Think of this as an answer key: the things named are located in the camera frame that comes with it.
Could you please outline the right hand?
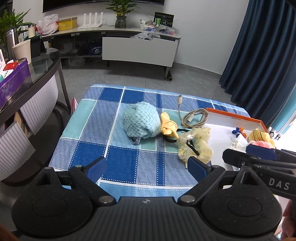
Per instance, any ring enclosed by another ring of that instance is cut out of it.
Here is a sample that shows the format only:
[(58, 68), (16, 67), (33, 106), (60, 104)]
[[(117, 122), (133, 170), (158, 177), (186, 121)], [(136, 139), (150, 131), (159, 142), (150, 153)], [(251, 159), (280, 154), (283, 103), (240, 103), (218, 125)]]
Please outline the right hand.
[(292, 201), (290, 200), (283, 212), (282, 233), (280, 240), (295, 240), (295, 221), (292, 220)]

